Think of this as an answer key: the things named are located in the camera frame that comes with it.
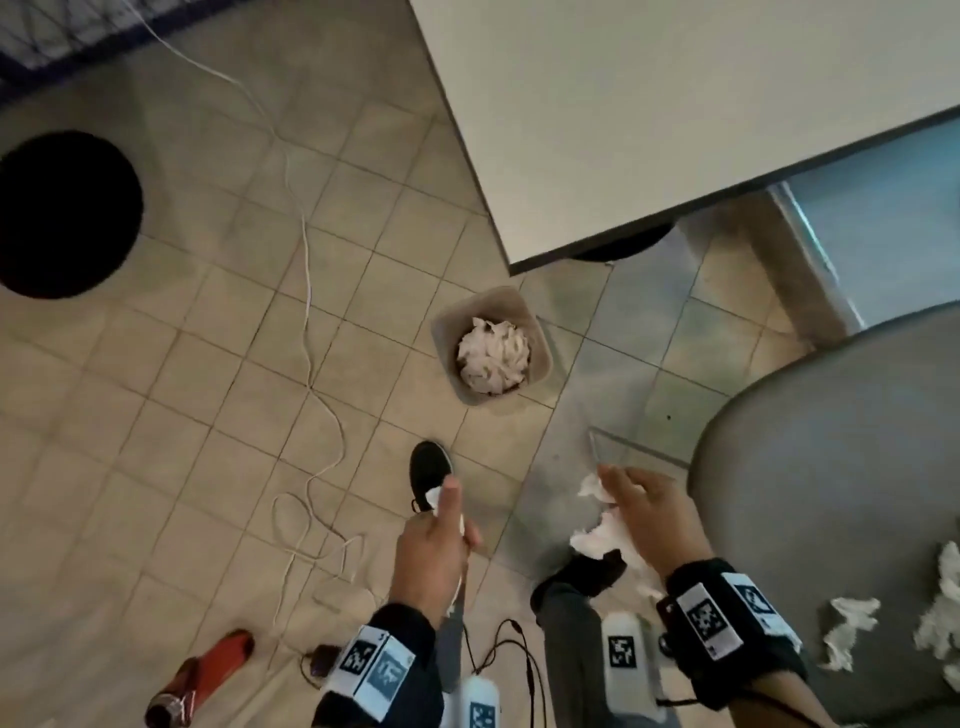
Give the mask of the person's right hand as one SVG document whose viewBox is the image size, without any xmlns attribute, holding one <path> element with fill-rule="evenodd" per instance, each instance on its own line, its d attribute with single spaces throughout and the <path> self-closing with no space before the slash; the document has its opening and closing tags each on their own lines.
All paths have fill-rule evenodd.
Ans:
<svg viewBox="0 0 960 728">
<path fill-rule="evenodd" d="M 664 475 L 664 493 L 616 501 L 639 555 L 666 581 L 679 568 L 714 559 L 700 515 L 686 489 Z"/>
</svg>

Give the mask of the small white tissue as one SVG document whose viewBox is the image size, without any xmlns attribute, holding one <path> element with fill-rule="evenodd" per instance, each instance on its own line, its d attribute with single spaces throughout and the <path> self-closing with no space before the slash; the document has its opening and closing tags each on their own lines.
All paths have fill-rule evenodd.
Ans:
<svg viewBox="0 0 960 728">
<path fill-rule="evenodd" d="M 426 504 L 429 506 L 429 511 L 433 514 L 433 516 L 437 520 L 438 520 L 438 497 L 439 497 L 439 492 L 442 484 L 443 483 L 441 483 L 435 488 L 430 489 L 429 491 L 426 492 L 426 495 L 425 495 L 425 500 L 426 500 Z M 467 528 L 466 528 L 465 518 L 463 518 L 463 525 L 443 525 L 443 527 L 446 528 L 451 533 L 455 533 L 460 538 L 463 538 L 466 536 Z"/>
</svg>

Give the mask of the large white tissue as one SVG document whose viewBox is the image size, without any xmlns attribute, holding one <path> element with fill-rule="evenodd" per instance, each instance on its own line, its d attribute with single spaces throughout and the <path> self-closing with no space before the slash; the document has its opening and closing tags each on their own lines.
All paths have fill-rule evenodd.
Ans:
<svg viewBox="0 0 960 728">
<path fill-rule="evenodd" d="M 608 553 L 619 552 L 627 569 L 635 573 L 638 593 L 649 601 L 663 599 L 666 592 L 661 578 L 636 550 L 618 505 L 597 474 L 587 475 L 582 480 L 578 497 L 592 498 L 604 504 L 606 509 L 596 526 L 574 532 L 569 539 L 570 547 L 594 560 L 602 560 Z"/>
</svg>

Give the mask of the person's right forearm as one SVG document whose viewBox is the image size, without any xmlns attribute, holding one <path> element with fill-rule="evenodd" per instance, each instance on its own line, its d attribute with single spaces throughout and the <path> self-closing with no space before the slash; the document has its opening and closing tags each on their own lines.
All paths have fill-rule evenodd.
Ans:
<svg viewBox="0 0 960 728">
<path fill-rule="evenodd" d="M 839 728 L 810 686 L 793 672 L 760 676 L 727 710 L 736 728 Z"/>
</svg>

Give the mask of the black left shoe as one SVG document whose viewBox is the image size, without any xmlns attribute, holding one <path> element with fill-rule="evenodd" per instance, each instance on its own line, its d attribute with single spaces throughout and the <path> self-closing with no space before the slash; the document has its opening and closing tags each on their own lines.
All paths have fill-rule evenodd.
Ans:
<svg viewBox="0 0 960 728">
<path fill-rule="evenodd" d="M 452 473 L 450 455 L 440 443 L 423 440 L 414 446 L 409 459 L 409 481 L 413 494 L 411 507 L 414 514 L 434 508 L 428 494 L 442 487 L 446 477 Z"/>
</svg>

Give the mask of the black shoe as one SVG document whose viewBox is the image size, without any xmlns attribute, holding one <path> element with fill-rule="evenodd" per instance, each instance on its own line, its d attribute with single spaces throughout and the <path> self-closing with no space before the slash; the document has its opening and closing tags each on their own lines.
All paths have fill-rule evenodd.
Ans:
<svg viewBox="0 0 960 728">
<path fill-rule="evenodd" d="M 618 549 L 607 552 L 600 559 L 573 551 L 566 563 L 556 572 L 541 580 L 533 589 L 530 608 L 539 613 L 547 590 L 554 585 L 566 585 L 589 600 L 612 588 L 627 571 Z"/>
<path fill-rule="evenodd" d="M 442 487 L 446 477 L 452 473 L 450 455 L 440 443 L 423 440 L 414 446 L 409 459 L 409 481 L 413 494 L 411 507 L 414 514 L 434 508 L 428 494 Z"/>
</svg>

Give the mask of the black right shoe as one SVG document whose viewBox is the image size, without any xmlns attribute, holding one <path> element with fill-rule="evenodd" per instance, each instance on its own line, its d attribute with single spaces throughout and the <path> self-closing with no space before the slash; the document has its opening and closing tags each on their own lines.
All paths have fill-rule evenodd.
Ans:
<svg viewBox="0 0 960 728">
<path fill-rule="evenodd" d="M 530 608 L 539 613 L 547 590 L 554 585 L 566 585 L 589 600 L 612 588 L 627 571 L 618 549 L 607 552 L 600 559 L 573 551 L 566 563 L 556 572 L 541 580 L 533 589 Z"/>
</svg>

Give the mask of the pile of tissues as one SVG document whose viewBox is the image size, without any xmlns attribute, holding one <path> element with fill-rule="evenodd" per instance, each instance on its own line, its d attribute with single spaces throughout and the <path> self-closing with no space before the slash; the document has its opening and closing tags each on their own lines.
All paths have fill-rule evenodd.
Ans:
<svg viewBox="0 0 960 728">
<path fill-rule="evenodd" d="M 476 394 L 492 397 L 527 383 L 531 347 L 526 334 L 510 321 L 474 317 L 472 324 L 457 347 L 463 383 Z"/>
</svg>

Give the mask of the black right wrist band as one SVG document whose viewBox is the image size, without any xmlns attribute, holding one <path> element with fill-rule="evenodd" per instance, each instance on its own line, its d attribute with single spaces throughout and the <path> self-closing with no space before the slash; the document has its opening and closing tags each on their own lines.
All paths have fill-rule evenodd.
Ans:
<svg viewBox="0 0 960 728">
<path fill-rule="evenodd" d="M 704 707 L 726 709 L 771 674 L 808 681 L 802 641 L 748 575 L 714 558 L 681 565 L 665 586 L 664 644 Z"/>
</svg>

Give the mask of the black left wrist band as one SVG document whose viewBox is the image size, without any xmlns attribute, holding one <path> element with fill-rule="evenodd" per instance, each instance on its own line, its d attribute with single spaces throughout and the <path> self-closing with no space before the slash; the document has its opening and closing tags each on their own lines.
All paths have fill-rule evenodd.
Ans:
<svg viewBox="0 0 960 728">
<path fill-rule="evenodd" d="M 418 610 L 379 609 L 342 651 L 311 728 L 440 728 L 437 631 Z"/>
</svg>

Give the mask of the beige waste bin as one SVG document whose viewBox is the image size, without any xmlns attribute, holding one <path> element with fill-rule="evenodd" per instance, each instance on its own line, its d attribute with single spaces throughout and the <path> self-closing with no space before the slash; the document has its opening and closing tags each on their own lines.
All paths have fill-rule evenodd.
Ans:
<svg viewBox="0 0 960 728">
<path fill-rule="evenodd" d="M 530 361 L 522 383 L 503 394 L 475 392 L 462 379 L 462 366 L 457 363 L 458 346 L 474 327 L 474 318 L 503 321 L 516 325 L 530 346 Z M 467 407 L 480 407 L 498 398 L 526 393 L 531 387 L 545 383 L 554 369 L 554 357 L 544 328 L 520 291 L 509 285 L 495 287 L 454 302 L 441 310 L 430 322 L 430 332 L 438 361 L 457 399 Z"/>
</svg>

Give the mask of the grey chair seat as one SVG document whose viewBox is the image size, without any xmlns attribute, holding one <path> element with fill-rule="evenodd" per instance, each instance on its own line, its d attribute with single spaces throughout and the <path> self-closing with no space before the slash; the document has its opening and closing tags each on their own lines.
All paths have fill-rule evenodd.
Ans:
<svg viewBox="0 0 960 728">
<path fill-rule="evenodd" d="M 942 661 L 914 646 L 960 547 L 960 301 L 865 330 L 775 371 L 711 420 L 687 487 L 714 551 L 748 575 L 804 647 L 836 722 L 960 728 Z M 830 600 L 876 598 L 853 672 L 828 672 Z M 903 714 L 924 701 L 944 706 Z"/>
</svg>

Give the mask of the black table base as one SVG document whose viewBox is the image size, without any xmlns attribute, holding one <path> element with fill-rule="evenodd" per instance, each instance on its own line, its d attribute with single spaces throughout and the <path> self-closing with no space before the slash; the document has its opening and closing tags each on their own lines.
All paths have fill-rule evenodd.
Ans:
<svg viewBox="0 0 960 728">
<path fill-rule="evenodd" d="M 613 240 L 605 245 L 574 255 L 572 260 L 615 264 L 618 261 L 629 259 L 653 248 L 668 236 L 674 230 L 675 226 L 675 222 L 658 224 L 638 233 Z"/>
</svg>

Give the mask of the torn white tissue piece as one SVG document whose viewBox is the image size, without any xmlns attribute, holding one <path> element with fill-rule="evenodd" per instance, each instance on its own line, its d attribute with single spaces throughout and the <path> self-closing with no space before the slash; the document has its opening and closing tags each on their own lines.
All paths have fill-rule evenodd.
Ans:
<svg viewBox="0 0 960 728">
<path fill-rule="evenodd" d="M 837 621 L 823 634 L 823 659 L 819 669 L 829 673 L 852 673 L 855 668 L 854 649 L 860 633 L 873 631 L 879 620 L 876 614 L 882 601 L 837 596 L 829 601 Z"/>
</svg>

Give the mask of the blue glass door panel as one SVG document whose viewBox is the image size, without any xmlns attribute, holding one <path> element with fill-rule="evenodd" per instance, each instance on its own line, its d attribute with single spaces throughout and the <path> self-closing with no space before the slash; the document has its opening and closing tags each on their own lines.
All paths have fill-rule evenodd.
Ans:
<svg viewBox="0 0 960 728">
<path fill-rule="evenodd" d="M 960 302 L 960 117 L 770 192 L 848 333 Z"/>
</svg>

